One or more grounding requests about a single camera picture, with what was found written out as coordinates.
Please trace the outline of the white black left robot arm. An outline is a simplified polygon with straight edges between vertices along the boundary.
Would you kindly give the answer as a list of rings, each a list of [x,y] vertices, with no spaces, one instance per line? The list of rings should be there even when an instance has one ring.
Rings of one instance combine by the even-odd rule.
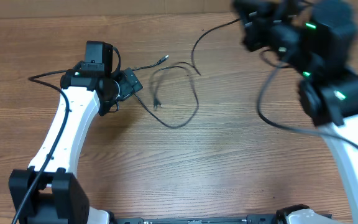
[[[9,177],[13,223],[115,223],[112,212],[91,207],[77,168],[94,117],[142,89],[130,68],[112,64],[118,53],[111,44],[88,41],[85,59],[59,72],[60,101],[47,136],[28,168]]]

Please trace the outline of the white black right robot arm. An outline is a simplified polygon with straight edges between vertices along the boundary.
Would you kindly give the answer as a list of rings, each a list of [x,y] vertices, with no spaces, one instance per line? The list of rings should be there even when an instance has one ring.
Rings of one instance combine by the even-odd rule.
[[[246,48],[275,52],[278,68],[288,64],[302,80],[298,95],[314,129],[302,134],[324,139],[336,162],[358,223],[358,74],[348,66],[349,51],[358,34],[352,7],[345,1],[311,4],[308,21],[294,25],[303,11],[298,1],[234,1],[242,22]]]

